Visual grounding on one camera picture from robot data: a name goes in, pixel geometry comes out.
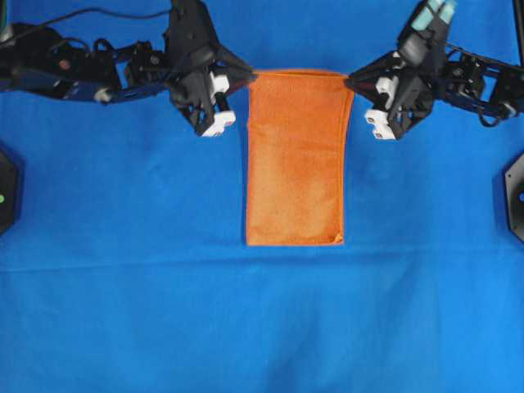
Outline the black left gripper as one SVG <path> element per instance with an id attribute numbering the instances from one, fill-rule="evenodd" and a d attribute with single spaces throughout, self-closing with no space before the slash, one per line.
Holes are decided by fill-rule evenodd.
<path id="1" fill-rule="evenodd" d="M 226 47 L 216 52 L 215 72 L 193 71 L 167 84 L 169 99 L 201 138 L 222 135 L 236 122 L 227 98 L 257 80 L 254 69 Z"/>

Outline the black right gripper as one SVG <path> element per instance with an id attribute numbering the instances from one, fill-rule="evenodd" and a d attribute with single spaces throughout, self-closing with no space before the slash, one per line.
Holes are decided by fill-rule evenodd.
<path id="1" fill-rule="evenodd" d="M 398 52 L 392 51 L 349 74 L 346 79 L 349 90 L 373 104 L 364 117 L 373 127 L 373 136 L 380 141 L 400 140 L 433 110 L 430 87 L 417 71 L 398 70 L 403 66 L 404 60 Z"/>

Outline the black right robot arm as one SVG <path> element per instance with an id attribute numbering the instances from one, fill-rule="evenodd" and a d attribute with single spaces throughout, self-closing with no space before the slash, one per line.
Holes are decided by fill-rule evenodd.
<path id="1" fill-rule="evenodd" d="M 523 112 L 523 69 L 445 44 L 419 65 L 388 52 L 350 74 L 346 87 L 368 99 L 364 115 L 378 140 L 400 140 L 436 102 L 474 113 L 487 128 Z"/>

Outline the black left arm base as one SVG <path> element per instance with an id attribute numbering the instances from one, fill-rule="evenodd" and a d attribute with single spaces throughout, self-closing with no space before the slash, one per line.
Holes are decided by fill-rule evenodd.
<path id="1" fill-rule="evenodd" d="M 1 235 L 20 219 L 25 181 L 25 161 L 1 142 Z"/>

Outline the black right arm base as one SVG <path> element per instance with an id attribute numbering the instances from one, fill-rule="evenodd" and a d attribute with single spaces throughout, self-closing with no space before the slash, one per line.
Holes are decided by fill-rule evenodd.
<path id="1" fill-rule="evenodd" d="M 510 232 L 523 242 L 523 154 L 504 171 L 506 215 Z"/>

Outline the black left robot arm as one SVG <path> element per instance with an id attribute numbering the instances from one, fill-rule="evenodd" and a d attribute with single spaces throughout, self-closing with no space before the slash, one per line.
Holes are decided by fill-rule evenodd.
<path id="1" fill-rule="evenodd" d="M 218 40 L 214 28 L 170 26 L 164 50 L 148 41 L 92 46 L 56 30 L 15 23 L 1 32 L 1 90 L 60 101 L 110 105 L 164 91 L 199 137 L 222 134 L 236 120 L 227 98 L 256 79 Z"/>

